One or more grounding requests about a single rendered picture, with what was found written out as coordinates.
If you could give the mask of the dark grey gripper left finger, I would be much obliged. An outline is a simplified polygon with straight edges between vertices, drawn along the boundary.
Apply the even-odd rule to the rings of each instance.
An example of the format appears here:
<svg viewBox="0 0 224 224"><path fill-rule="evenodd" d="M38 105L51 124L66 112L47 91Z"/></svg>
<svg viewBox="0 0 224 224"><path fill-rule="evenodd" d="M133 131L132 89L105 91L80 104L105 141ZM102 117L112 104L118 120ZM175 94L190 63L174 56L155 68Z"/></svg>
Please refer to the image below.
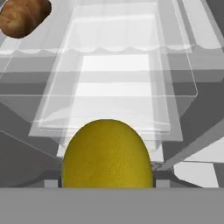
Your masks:
<svg viewBox="0 0 224 224"><path fill-rule="evenodd" d="M36 178L27 181L24 184L25 187L56 187L61 186L61 172L59 170L56 171L43 171Z"/></svg>

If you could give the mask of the clear glass fridge shelf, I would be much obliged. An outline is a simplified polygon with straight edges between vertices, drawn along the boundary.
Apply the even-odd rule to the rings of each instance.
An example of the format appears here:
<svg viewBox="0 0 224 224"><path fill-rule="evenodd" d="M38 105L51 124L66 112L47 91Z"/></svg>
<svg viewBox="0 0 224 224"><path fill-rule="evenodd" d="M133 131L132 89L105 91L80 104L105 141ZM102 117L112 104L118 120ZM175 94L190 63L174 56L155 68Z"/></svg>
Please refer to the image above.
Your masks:
<svg viewBox="0 0 224 224"><path fill-rule="evenodd" d="M224 38L200 0L60 0L30 36L0 32L0 73L15 58L58 54L167 55L165 70L224 71Z"/></svg>

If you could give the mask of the clear fridge drawer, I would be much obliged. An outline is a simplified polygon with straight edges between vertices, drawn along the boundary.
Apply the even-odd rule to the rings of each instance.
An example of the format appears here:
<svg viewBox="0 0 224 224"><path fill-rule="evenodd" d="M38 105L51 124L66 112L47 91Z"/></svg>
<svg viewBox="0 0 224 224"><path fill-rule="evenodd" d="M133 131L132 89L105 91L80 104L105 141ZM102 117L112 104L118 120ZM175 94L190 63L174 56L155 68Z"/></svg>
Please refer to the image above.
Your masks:
<svg viewBox="0 0 224 224"><path fill-rule="evenodd" d="M30 133L68 140L86 123L115 119L146 142L180 141L198 91L193 71L165 70L167 55L65 52L57 58Z"/></svg>

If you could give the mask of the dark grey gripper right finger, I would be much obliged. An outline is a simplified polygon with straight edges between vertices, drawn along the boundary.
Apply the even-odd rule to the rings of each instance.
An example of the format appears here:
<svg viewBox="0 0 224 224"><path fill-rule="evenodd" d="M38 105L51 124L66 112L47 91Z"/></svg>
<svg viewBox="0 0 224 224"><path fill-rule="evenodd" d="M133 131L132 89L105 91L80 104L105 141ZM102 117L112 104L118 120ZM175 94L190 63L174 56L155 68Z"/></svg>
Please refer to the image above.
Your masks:
<svg viewBox="0 0 224 224"><path fill-rule="evenodd" d="M200 188L199 185L179 179L171 171L154 171L154 186L155 187L170 187L170 188Z"/></svg>

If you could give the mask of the brown potato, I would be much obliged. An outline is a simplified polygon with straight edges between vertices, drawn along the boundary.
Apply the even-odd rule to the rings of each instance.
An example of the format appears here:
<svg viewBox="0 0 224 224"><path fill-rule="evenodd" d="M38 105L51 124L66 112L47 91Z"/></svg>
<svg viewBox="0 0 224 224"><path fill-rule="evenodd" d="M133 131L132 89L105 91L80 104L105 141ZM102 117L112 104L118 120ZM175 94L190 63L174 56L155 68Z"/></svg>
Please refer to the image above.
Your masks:
<svg viewBox="0 0 224 224"><path fill-rule="evenodd" d="M51 13L49 0L7 0L0 10L0 30L21 39L31 34Z"/></svg>

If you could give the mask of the yellow lemon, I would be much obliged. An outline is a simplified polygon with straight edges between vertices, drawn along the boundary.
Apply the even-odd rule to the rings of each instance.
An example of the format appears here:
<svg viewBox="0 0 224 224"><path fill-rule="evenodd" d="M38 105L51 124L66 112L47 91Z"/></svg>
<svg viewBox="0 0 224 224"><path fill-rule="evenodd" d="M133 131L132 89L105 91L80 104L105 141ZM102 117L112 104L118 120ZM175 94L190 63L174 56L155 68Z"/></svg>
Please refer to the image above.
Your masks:
<svg viewBox="0 0 224 224"><path fill-rule="evenodd" d="M69 142L62 185L77 188L151 188L151 160L142 138L117 120L83 126Z"/></svg>

